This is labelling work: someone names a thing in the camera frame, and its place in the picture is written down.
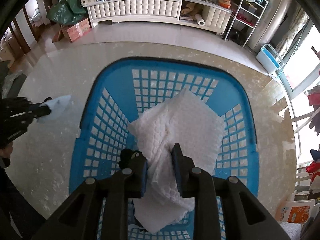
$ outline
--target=beige curtain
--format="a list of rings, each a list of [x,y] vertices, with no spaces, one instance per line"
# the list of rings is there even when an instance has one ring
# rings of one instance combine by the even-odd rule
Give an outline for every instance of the beige curtain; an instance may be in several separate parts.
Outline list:
[[[276,51],[279,53],[279,55],[282,58],[288,52],[295,36],[304,27],[304,25],[307,23],[308,20],[309,20],[309,16],[299,5],[294,13],[293,20],[290,23],[289,30],[282,37],[282,40],[279,42],[279,44],[276,47]]]

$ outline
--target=red clothing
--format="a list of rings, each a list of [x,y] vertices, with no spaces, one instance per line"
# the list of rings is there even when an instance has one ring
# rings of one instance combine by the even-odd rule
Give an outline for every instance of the red clothing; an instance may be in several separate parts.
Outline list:
[[[309,173],[311,177],[311,182],[315,179],[317,175],[320,176],[320,163],[313,161],[307,168],[306,172]]]

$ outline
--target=white metal shelf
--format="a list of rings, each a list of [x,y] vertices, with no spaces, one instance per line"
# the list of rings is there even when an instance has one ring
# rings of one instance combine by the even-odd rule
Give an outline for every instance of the white metal shelf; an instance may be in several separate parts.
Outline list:
[[[232,2],[233,4],[235,4],[235,5],[238,7],[238,9],[237,9],[237,11],[236,11],[236,13],[235,13],[234,15],[231,14],[231,17],[233,18],[233,20],[232,20],[232,23],[231,23],[231,25],[230,25],[230,27],[229,27],[229,29],[228,29],[228,32],[227,32],[225,38],[224,38],[225,41],[227,40],[227,37],[228,37],[228,35],[229,35],[230,31],[231,31],[231,28],[232,28],[234,22],[235,22],[235,21],[238,21],[238,22],[241,22],[241,23],[243,23],[244,25],[252,28],[252,30],[251,30],[248,38],[246,39],[246,41],[244,42],[244,44],[243,44],[242,47],[244,47],[244,46],[247,44],[248,40],[250,39],[252,33],[253,33],[254,30],[256,29],[256,27],[257,27],[257,25],[258,25],[258,23],[259,23],[262,15],[263,15],[264,11],[265,11],[265,9],[266,9],[266,7],[267,7],[267,5],[268,5],[268,1],[267,1],[267,0],[263,0],[263,1],[264,1],[264,3],[265,3],[264,6],[261,5],[261,4],[259,4],[259,3],[257,3],[256,1],[254,1],[255,4],[259,5],[259,6],[262,8],[262,12],[260,13],[259,16],[257,16],[257,15],[255,15],[254,13],[249,12],[248,10],[244,9],[244,8],[242,7],[243,0],[241,0],[239,4],[236,4],[235,2]],[[258,19],[257,22],[256,22],[256,24],[255,24],[254,26],[251,26],[250,24],[247,24],[246,22],[243,22],[243,21],[241,21],[240,19],[237,18],[237,15],[238,15],[240,9],[248,12],[249,14],[253,15],[254,17],[256,17],[256,18]]]

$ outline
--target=laundry basket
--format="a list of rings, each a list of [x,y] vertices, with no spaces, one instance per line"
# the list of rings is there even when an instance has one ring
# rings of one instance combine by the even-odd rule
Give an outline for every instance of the laundry basket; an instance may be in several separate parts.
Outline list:
[[[95,80],[72,155],[70,192],[87,177],[104,179],[119,170],[121,150],[135,144],[127,129],[128,122],[183,88],[191,90],[225,118],[225,134],[213,175],[224,179],[237,176],[257,196],[259,155],[252,112],[243,87],[219,69],[154,58],[119,60],[106,67]],[[218,205],[221,238],[225,239],[219,198]],[[99,239],[102,215],[97,223]],[[193,237],[193,224],[194,212],[188,212],[180,222],[156,234],[140,231],[135,226],[133,204],[128,203],[129,240],[189,240]]]

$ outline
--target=black pants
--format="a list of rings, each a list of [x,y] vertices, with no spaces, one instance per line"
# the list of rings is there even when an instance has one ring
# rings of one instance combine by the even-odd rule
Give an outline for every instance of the black pants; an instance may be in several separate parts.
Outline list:
[[[29,240],[46,219],[41,216],[20,194],[4,169],[0,168],[0,207],[10,221],[14,221],[22,239]]]

